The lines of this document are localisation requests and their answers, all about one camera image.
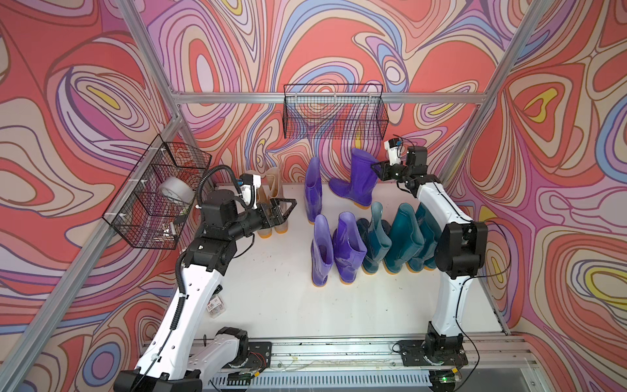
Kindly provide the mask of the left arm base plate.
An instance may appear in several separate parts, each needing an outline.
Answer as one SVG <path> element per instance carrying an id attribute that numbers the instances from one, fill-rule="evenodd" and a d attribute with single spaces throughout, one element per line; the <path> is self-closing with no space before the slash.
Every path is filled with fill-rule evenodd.
<path id="1" fill-rule="evenodd" d="M 246 359 L 236 359 L 226 364 L 223 369 L 250 369 L 261 371 L 271 365 L 273 344 L 271 341 L 253 341 L 248 343 Z"/>

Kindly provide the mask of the thin purple rain boot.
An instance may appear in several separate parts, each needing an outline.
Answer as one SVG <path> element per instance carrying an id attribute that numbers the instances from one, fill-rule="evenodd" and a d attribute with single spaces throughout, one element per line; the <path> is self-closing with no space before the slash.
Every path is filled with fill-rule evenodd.
<path id="1" fill-rule="evenodd" d="M 305 210 L 308 221 L 315 222 L 315 218 L 322 213 L 323 188 L 319 158 L 313 157 L 305 174 Z"/>

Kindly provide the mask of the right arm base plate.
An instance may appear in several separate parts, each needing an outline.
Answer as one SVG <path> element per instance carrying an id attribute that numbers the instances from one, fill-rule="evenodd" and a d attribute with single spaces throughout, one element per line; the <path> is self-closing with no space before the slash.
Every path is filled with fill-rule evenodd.
<path id="1" fill-rule="evenodd" d="M 394 348 L 405 367 L 463 368 L 469 361 L 459 336 L 433 340 L 401 340 Z"/>

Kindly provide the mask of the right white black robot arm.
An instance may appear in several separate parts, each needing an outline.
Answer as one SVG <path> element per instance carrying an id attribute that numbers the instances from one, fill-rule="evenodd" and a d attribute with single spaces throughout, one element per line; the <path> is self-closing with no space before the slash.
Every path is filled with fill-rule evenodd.
<path id="1" fill-rule="evenodd" d="M 393 223 L 388 256 L 402 256 L 408 269 L 429 267 L 440 272 L 438 302 L 429 321 L 421 352 L 428 364 L 467 362 L 461 327 L 470 285 L 481 278 L 486 261 L 488 226 L 473 220 L 428 172 L 423 146 L 403 147 L 400 138 L 385 141 L 387 160 L 372 169 L 382 181 L 394 181 L 399 189 L 418 200 L 416 210 L 403 210 Z"/>

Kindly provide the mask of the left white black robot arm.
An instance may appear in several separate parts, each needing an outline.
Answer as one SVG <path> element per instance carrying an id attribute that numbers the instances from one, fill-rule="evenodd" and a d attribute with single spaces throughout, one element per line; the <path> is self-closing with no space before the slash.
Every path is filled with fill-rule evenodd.
<path id="1" fill-rule="evenodd" d="M 194 239 L 175 264 L 176 292 L 150 346 L 132 370 L 122 371 L 116 391 L 201 391 L 228 364 L 240 366 L 249 356 L 248 334 L 222 328 L 197 354 L 194 337 L 211 298 L 217 293 L 237 243 L 287 222 L 295 199 L 258 201 L 262 177 L 236 177 L 226 165 L 209 169 L 199 182 L 196 207 L 200 224 Z"/>

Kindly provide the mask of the beige rain boot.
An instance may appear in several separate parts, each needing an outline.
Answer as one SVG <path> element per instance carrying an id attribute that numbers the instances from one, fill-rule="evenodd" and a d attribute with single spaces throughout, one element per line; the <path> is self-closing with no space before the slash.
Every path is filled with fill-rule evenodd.
<path id="1" fill-rule="evenodd" d="M 282 199 L 284 197 L 281 171 L 279 168 L 270 168 L 265 173 L 265 179 L 268 186 L 269 193 L 267 194 L 270 199 Z M 282 223 L 274 227 L 277 234 L 285 234 L 288 231 L 288 222 Z"/>
<path id="2" fill-rule="evenodd" d="M 264 188 L 264 179 L 265 179 L 265 174 L 264 173 L 259 173 L 259 172 L 255 172 L 253 170 L 247 170 L 245 171 L 246 174 L 251 174 L 251 175 L 255 175 L 255 176 L 259 176 L 261 178 L 261 185 L 259 187 L 256 188 L 256 205 L 260 206 L 261 204 L 269 204 L 269 198 L 265 192 L 265 188 Z M 259 235 L 260 238 L 269 238 L 272 235 L 272 230 L 271 229 L 261 229 L 258 230 L 257 234 Z"/>

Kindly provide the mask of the teal rain boot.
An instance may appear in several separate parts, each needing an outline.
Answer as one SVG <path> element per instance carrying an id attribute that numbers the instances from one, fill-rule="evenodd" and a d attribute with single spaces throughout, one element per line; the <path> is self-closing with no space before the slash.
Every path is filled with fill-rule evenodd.
<path id="1" fill-rule="evenodd" d="M 425 245 L 424 235 L 411 204 L 402 203 L 398 206 L 389 237 L 392 243 L 384 265 L 388 273 L 398 274 Z"/>
<path id="2" fill-rule="evenodd" d="M 424 268 L 426 256 L 435 253 L 438 241 L 442 234 L 439 223 L 435 220 L 433 214 L 424 204 L 420 204 L 416 210 L 416 220 L 419 224 L 422 236 L 424 238 L 423 247 L 408 261 L 407 265 L 411 272 L 419 273 Z"/>
<path id="3" fill-rule="evenodd" d="M 435 270 L 435 269 L 437 269 L 435 253 L 431 253 L 431 254 L 426 256 L 426 259 L 424 261 L 424 268 L 426 270 Z"/>
<path id="4" fill-rule="evenodd" d="M 367 274 L 375 274 L 380 263 L 390 251 L 392 240 L 389 237 L 391 225 L 383 218 L 383 205 L 374 202 L 371 206 L 372 219 L 359 218 L 357 227 L 359 235 L 367 248 L 362 262 L 362 269 Z"/>

